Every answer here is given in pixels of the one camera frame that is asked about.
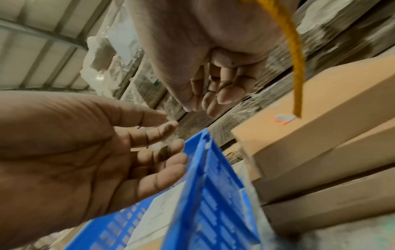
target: stacked cardboard box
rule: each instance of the stacked cardboard box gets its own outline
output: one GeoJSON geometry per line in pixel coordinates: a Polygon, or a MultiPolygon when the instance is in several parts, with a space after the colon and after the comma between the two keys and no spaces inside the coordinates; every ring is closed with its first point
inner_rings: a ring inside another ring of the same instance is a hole
{"type": "Polygon", "coordinates": [[[261,175],[253,183],[277,232],[395,210],[395,168],[383,167],[395,162],[394,63],[326,70],[305,84],[302,119],[290,115],[290,93],[232,131],[261,175]]]}

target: corrugated metal roof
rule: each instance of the corrugated metal roof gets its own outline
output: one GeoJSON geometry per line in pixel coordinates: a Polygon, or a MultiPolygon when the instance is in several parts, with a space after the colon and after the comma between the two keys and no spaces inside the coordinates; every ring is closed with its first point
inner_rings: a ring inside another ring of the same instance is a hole
{"type": "Polygon", "coordinates": [[[0,89],[86,90],[86,39],[111,0],[1,0],[0,89]]]}

